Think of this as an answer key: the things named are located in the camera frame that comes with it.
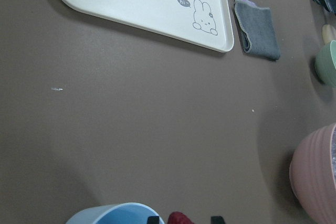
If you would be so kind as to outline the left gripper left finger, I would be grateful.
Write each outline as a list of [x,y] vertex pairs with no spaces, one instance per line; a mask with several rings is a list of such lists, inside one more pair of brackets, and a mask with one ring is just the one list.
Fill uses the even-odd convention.
[[160,217],[159,216],[149,216],[148,224],[160,224]]

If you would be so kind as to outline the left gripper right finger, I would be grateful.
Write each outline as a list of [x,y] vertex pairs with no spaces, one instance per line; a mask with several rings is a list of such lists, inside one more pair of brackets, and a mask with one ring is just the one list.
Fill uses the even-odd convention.
[[222,216],[211,216],[211,224],[225,224]]

